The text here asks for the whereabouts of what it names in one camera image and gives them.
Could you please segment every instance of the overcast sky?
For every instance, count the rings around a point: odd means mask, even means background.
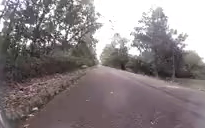
[[[94,3],[104,24],[95,35],[99,40],[98,56],[115,32],[132,39],[130,33],[142,12],[160,6],[169,17],[170,27],[189,35],[186,49],[195,50],[205,61],[205,0],[95,0]]]

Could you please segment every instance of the bush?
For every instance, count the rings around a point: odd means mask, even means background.
[[[14,63],[6,62],[4,72],[7,80],[21,81],[27,78],[64,73],[80,68],[82,65],[92,66],[93,63],[85,58],[73,56],[18,57]]]

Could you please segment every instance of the distant tree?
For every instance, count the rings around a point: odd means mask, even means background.
[[[201,74],[204,65],[202,58],[195,51],[186,51],[184,63],[186,71],[191,76],[197,77]]]
[[[128,62],[128,40],[116,33],[111,44],[106,45],[101,54],[102,64],[125,70]]]
[[[128,59],[129,61],[126,64],[126,67],[135,73],[152,75],[153,74],[152,66],[149,59],[147,59],[147,57],[129,55],[129,59]]]
[[[96,64],[98,61],[96,58],[96,43],[97,40],[92,38],[91,35],[85,36],[83,40],[70,49],[71,56],[86,58],[91,61],[89,65]]]

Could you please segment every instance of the tree trunk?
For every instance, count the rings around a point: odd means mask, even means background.
[[[121,64],[121,70],[125,70],[125,65]]]
[[[174,58],[174,50],[172,50],[172,80],[175,79],[175,58]]]
[[[44,10],[43,13],[41,14],[40,18],[39,18],[38,21],[36,22],[36,27],[35,27],[35,29],[34,29],[34,31],[33,31],[33,37],[34,37],[34,39],[33,39],[33,42],[32,42],[33,45],[32,45],[32,47],[31,47],[31,49],[30,49],[32,56],[35,54],[35,52],[36,52],[36,50],[37,50],[37,49],[36,49],[37,39],[40,38],[40,27],[41,27],[41,24],[42,24],[42,22],[43,22],[43,20],[44,20],[44,18],[45,18],[46,13],[47,13],[47,12]]]
[[[157,56],[157,52],[155,52],[155,65],[154,65],[154,75],[156,76],[156,78],[159,77],[159,73],[158,73],[158,56]]]

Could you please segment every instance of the asphalt road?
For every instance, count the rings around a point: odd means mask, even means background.
[[[205,93],[100,66],[25,124],[28,128],[205,128]]]

